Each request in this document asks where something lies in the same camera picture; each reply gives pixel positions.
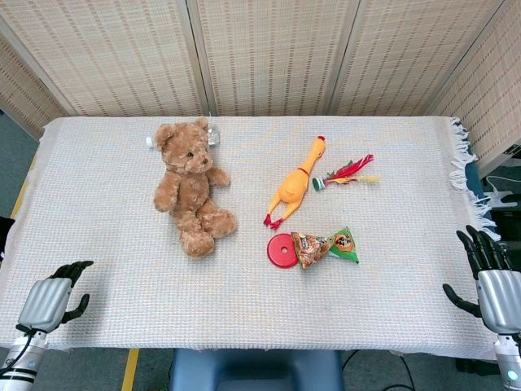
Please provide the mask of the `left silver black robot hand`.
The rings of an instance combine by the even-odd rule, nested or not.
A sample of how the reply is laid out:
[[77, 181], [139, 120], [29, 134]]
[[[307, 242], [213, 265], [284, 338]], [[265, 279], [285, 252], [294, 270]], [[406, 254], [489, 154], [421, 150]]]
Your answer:
[[80, 318], [90, 302], [90, 294], [84, 294], [74, 310], [67, 310], [68, 302], [82, 272], [93, 264], [93, 261], [76, 261], [38, 280], [29, 291], [15, 328], [28, 335], [49, 334], [61, 324]]

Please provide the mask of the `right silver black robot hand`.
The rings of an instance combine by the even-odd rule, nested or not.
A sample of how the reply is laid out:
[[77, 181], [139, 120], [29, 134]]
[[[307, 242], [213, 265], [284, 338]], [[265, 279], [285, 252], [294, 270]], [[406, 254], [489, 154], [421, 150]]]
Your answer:
[[484, 326], [498, 335], [520, 333], [520, 272], [515, 270], [505, 249], [484, 231], [467, 225], [457, 231], [462, 243], [478, 301], [461, 298], [447, 283], [442, 285], [449, 301], [460, 310], [481, 319]]

